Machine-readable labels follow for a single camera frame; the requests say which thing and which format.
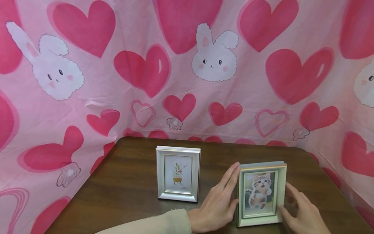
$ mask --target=pink heart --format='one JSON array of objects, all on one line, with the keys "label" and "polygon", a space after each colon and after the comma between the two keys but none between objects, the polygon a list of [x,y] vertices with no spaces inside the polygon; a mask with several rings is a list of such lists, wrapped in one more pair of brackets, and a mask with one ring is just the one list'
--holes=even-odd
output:
[{"label": "pink heart", "polygon": [[143,128],[145,128],[156,116],[156,110],[148,103],[141,103],[140,100],[132,101],[130,103],[130,110],[135,118],[135,122]]},{"label": "pink heart", "polygon": [[266,75],[275,94],[293,105],[311,95],[325,80],[334,63],[330,48],[311,55],[304,64],[290,49],[273,52],[266,60]]},{"label": "pink heart", "polygon": [[266,0],[250,0],[239,13],[237,28],[246,42],[261,52],[291,25],[298,12],[296,0],[282,0],[273,13]]},{"label": "pink heart", "polygon": [[199,137],[190,137],[188,138],[188,140],[191,140],[191,141],[196,141],[196,142],[218,142],[218,143],[222,143],[222,139],[218,136],[210,136],[210,137],[207,137],[205,140],[199,138]]},{"label": "pink heart", "polygon": [[[123,131],[124,137],[145,137],[142,133],[136,132],[131,128],[126,128]],[[170,139],[169,135],[163,130],[153,130],[149,133],[148,138],[158,138],[158,139]]]},{"label": "pink heart", "polygon": [[12,102],[0,91],[0,152],[13,140],[19,129],[19,116]]},{"label": "pink heart", "polygon": [[225,109],[220,103],[213,102],[208,109],[213,123],[217,126],[233,121],[243,112],[243,108],[239,103],[231,103]]},{"label": "pink heart", "polygon": [[284,143],[280,140],[271,140],[268,143],[266,143],[265,145],[267,145],[267,146],[287,146],[286,143]]},{"label": "pink heart", "polygon": [[49,22],[63,38],[101,58],[116,27],[116,15],[104,1],[94,1],[88,17],[76,6],[52,3],[47,8]]},{"label": "pink heart", "polygon": [[340,51],[346,59],[362,59],[374,54],[374,1],[350,0],[340,31]]},{"label": "pink heart", "polygon": [[341,181],[338,175],[335,174],[330,168],[323,167],[322,170],[326,173],[326,175],[331,179],[331,181],[341,189]]},{"label": "pink heart", "polygon": [[100,117],[96,115],[87,115],[87,123],[98,133],[108,136],[109,131],[116,125],[120,117],[117,110],[103,110]]},{"label": "pink heart", "polygon": [[103,154],[103,156],[100,156],[100,157],[98,157],[96,159],[95,163],[91,167],[90,174],[92,174],[96,170],[96,168],[100,165],[100,163],[103,161],[103,159],[105,158],[105,156],[114,147],[114,145],[115,145],[115,142],[111,142],[111,143],[108,143],[108,144],[104,145],[104,147],[103,147],[104,154]]},{"label": "pink heart", "polygon": [[317,158],[314,154],[312,154],[312,153],[310,153],[310,152],[308,152],[308,153],[309,153],[309,155],[314,159],[314,161],[316,161],[316,163],[319,164],[319,160],[318,160],[318,158]]},{"label": "pink heart", "polygon": [[36,173],[55,171],[63,162],[71,162],[72,154],[83,145],[83,141],[83,134],[79,128],[69,126],[62,145],[49,143],[32,147],[21,153],[17,161],[27,171]]},{"label": "pink heart", "polygon": [[[15,225],[16,225],[19,217],[21,216],[23,210],[25,209],[25,206],[27,205],[30,194],[24,188],[10,188],[10,189],[0,191],[0,197],[5,197],[7,195],[13,196],[14,198],[16,198],[16,201],[17,201],[14,212],[12,214],[9,213],[9,215],[12,215],[12,216],[11,216],[11,219],[10,219],[10,223],[8,225],[8,230],[6,232],[6,234],[13,234]],[[2,210],[9,210],[9,211],[13,210],[13,206],[12,206],[12,204],[13,204],[12,201],[14,199],[13,197],[12,197],[12,200],[9,200],[9,201],[5,200],[6,202],[2,202],[2,204],[0,205]],[[3,226],[3,225],[6,225],[6,224],[2,223],[1,221],[3,221],[3,220],[6,221],[7,220],[6,218],[7,217],[2,217],[1,218],[0,227],[5,228],[5,226]]]},{"label": "pink heart", "polygon": [[170,139],[169,135],[162,130],[153,130],[149,133],[148,138]]},{"label": "pink heart", "polygon": [[0,1],[0,74],[8,74],[17,69],[22,60],[22,52],[10,36],[5,22],[13,21],[21,27],[15,0]]},{"label": "pink heart", "polygon": [[123,137],[144,137],[144,135],[140,132],[136,132],[134,130],[132,130],[131,128],[126,128],[124,131],[123,131]]},{"label": "pink heart", "polygon": [[196,45],[199,24],[212,26],[223,0],[169,1],[153,0],[162,33],[176,54],[183,54]]},{"label": "pink heart", "polygon": [[250,139],[240,138],[235,141],[235,144],[255,145],[256,143]]},{"label": "pink heart", "polygon": [[45,233],[70,200],[70,197],[62,197],[45,208],[36,218],[30,234]]},{"label": "pink heart", "polygon": [[374,177],[374,151],[367,152],[366,141],[357,133],[350,131],[345,134],[341,162],[354,173]]},{"label": "pink heart", "polygon": [[286,125],[288,120],[289,114],[285,110],[274,113],[269,109],[261,109],[255,116],[255,126],[258,133],[262,137],[266,137]]},{"label": "pink heart", "polygon": [[182,101],[174,95],[167,96],[162,103],[164,109],[172,116],[183,122],[195,108],[196,98],[193,94],[186,94]]},{"label": "pink heart", "polygon": [[363,217],[368,225],[374,230],[374,212],[363,207],[356,207],[357,212]]},{"label": "pink heart", "polygon": [[319,109],[315,102],[308,103],[300,113],[300,124],[308,131],[325,128],[335,123],[339,118],[339,110],[335,106]]},{"label": "pink heart", "polygon": [[166,85],[170,76],[170,59],[161,45],[149,48],[145,60],[137,53],[121,51],[114,58],[118,74],[134,87],[153,98]]}]

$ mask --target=white bunny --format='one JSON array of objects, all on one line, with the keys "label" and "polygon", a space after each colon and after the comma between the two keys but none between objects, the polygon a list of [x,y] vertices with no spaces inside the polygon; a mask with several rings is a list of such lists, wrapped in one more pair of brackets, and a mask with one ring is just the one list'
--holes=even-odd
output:
[{"label": "white bunny", "polygon": [[223,32],[213,43],[212,32],[206,23],[196,31],[197,53],[192,59],[195,75],[206,81],[225,81],[236,72],[236,56],[229,50],[236,48],[239,36],[232,31]]},{"label": "white bunny", "polygon": [[7,22],[6,27],[13,41],[33,66],[36,80],[48,95],[56,100],[65,100],[82,87],[85,79],[78,65],[61,56],[68,53],[63,40],[44,34],[39,40],[38,50],[16,23]]},{"label": "white bunny", "polygon": [[361,104],[374,107],[374,60],[357,75],[353,90]]}]

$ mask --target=white picture frame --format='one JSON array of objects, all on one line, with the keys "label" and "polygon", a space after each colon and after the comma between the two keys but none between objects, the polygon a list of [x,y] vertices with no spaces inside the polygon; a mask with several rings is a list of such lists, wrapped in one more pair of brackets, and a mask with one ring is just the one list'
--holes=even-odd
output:
[{"label": "white picture frame", "polygon": [[198,202],[200,151],[198,148],[156,147],[159,199]]},{"label": "white picture frame", "polygon": [[284,205],[286,174],[283,161],[240,165],[235,188],[237,227],[282,222],[278,205]]}]

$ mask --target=brown table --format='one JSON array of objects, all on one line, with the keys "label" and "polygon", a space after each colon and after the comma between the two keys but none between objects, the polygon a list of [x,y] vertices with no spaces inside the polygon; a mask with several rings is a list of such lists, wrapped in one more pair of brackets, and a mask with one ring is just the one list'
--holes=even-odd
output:
[{"label": "brown table", "polygon": [[[157,198],[157,145],[201,148],[198,204]],[[92,234],[171,209],[193,209],[201,205],[210,188],[220,181],[234,162],[246,164],[280,160],[288,164],[287,181],[303,191],[319,208],[332,234],[373,233],[318,164],[302,149],[136,137],[122,138],[116,143],[46,233]],[[285,224],[236,228],[230,223],[214,233],[291,232]]]}]

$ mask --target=sleeve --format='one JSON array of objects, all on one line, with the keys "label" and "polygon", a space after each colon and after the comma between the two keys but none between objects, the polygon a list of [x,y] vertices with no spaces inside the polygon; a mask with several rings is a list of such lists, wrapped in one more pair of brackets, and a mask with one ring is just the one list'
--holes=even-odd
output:
[{"label": "sleeve", "polygon": [[97,234],[191,234],[191,224],[184,209],[172,210],[163,215],[136,220],[112,227]]}]

